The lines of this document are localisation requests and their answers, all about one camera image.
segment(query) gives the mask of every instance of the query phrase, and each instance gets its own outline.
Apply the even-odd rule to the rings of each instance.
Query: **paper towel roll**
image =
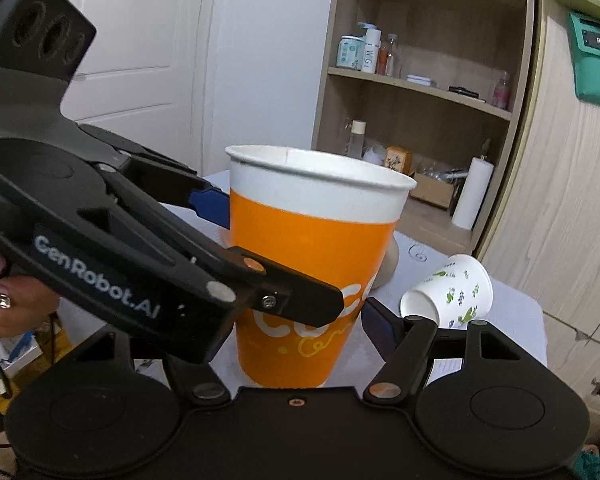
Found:
[[[471,229],[474,226],[482,199],[487,192],[491,173],[493,173],[493,164],[474,157],[469,168],[469,175],[462,188],[460,200],[458,200],[458,206],[456,206],[456,212],[451,220],[454,225],[462,229]]]

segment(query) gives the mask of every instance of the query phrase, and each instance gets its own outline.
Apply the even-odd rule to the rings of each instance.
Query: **teal cloth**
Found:
[[[573,465],[573,472],[582,480],[600,480],[600,456],[581,451]]]

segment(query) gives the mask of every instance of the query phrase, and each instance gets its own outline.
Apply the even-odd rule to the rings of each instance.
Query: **paper cup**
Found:
[[[361,160],[278,146],[231,146],[231,242],[337,286],[345,307],[313,328],[255,310],[236,323],[245,373],[269,388],[327,380],[415,181]]]
[[[467,254],[456,254],[404,293],[400,314],[428,317],[441,328],[463,328],[475,317],[486,316],[492,303],[491,279],[482,264]]]

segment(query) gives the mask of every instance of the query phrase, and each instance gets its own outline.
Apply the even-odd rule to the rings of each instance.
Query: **silver ring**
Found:
[[[11,308],[11,298],[3,293],[0,293],[0,308]]]

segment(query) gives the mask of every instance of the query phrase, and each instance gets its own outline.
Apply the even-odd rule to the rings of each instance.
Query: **white door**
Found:
[[[200,168],[191,110],[201,0],[70,1],[98,31],[62,113]]]

